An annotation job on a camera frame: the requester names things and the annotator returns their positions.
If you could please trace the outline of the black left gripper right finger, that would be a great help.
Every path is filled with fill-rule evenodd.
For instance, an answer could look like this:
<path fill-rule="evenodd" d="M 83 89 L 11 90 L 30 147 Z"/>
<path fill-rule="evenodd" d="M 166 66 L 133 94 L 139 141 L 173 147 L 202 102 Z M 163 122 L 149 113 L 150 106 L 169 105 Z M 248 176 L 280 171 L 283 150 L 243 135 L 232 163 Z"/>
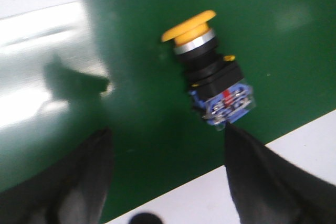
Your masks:
<path fill-rule="evenodd" d="M 240 223 L 335 223 L 335 185 L 230 123 L 224 138 L 224 164 Z"/>

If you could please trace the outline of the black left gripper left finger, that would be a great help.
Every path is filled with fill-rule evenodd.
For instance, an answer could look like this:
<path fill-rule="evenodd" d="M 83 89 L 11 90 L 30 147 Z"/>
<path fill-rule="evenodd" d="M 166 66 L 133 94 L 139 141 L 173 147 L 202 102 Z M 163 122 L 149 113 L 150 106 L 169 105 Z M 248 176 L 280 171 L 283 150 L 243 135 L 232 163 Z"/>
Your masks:
<path fill-rule="evenodd" d="M 99 223 L 112 170 L 112 132 L 105 128 L 44 171 L 1 192 L 1 223 Z"/>

